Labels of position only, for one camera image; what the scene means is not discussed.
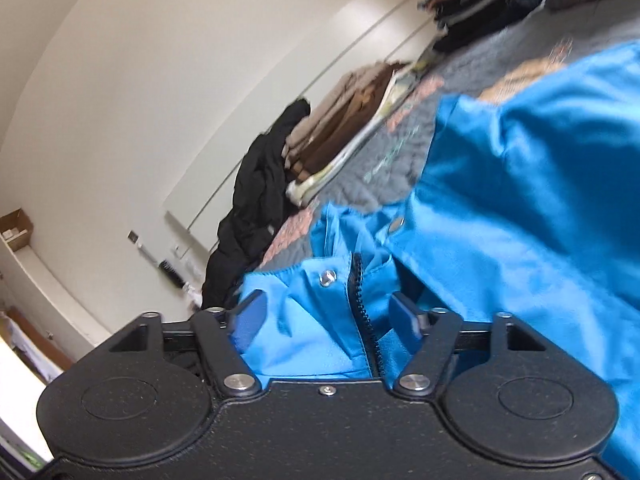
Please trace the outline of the blue zip-up jacket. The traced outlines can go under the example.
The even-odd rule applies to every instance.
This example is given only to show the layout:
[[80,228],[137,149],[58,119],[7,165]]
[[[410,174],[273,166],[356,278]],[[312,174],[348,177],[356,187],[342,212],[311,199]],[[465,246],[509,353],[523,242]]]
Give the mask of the blue zip-up jacket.
[[639,46],[587,56],[492,105],[445,96],[422,174],[373,212],[326,204],[309,259],[247,274],[266,322],[261,382],[392,382],[411,354],[395,292],[470,321],[510,312],[604,379],[620,404],[605,460],[639,474]]

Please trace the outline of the brown folded clothes stack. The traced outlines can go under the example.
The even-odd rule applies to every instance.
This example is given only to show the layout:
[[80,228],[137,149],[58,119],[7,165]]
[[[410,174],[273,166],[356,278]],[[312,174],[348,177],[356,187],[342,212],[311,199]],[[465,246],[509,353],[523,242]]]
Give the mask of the brown folded clothes stack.
[[378,61],[341,76],[318,105],[286,137],[281,156],[292,176],[286,189],[297,207],[310,201],[318,185],[345,148],[378,114],[405,62]]

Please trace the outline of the black hairbrush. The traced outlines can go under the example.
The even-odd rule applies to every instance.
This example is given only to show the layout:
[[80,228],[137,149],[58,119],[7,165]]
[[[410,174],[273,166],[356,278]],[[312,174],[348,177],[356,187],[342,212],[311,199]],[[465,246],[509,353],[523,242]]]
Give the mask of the black hairbrush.
[[186,286],[186,280],[179,274],[174,266],[168,260],[162,260],[157,263],[157,269],[175,288],[183,289]]

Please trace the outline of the black coat on bed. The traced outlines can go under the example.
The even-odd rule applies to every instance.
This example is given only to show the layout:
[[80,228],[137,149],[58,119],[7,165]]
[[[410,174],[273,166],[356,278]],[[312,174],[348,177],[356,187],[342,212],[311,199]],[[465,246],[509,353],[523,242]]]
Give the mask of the black coat on bed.
[[280,227],[292,212],[281,152],[293,129],[310,114],[305,99],[291,103],[261,133],[244,155],[235,177],[232,206],[217,230],[202,286],[202,307],[231,308],[244,275],[262,262]]

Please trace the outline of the grey patchwork quilt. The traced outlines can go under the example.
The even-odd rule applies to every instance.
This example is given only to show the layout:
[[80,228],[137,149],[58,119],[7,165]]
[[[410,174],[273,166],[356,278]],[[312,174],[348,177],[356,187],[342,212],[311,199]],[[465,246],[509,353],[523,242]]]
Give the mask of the grey patchwork quilt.
[[418,180],[446,94],[476,98],[534,58],[571,63],[639,36],[639,0],[600,0],[568,10],[538,10],[441,62],[397,111],[310,202],[285,223],[262,270],[292,266],[311,255],[309,230],[324,203],[374,211],[404,198]]

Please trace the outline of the cardboard box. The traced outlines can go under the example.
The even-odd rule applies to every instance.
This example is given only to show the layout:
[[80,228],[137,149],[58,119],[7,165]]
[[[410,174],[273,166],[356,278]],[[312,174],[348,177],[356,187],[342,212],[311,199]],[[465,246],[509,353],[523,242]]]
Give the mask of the cardboard box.
[[20,208],[0,218],[0,232],[2,242],[5,242],[12,252],[17,252],[29,245],[34,225],[28,214]]

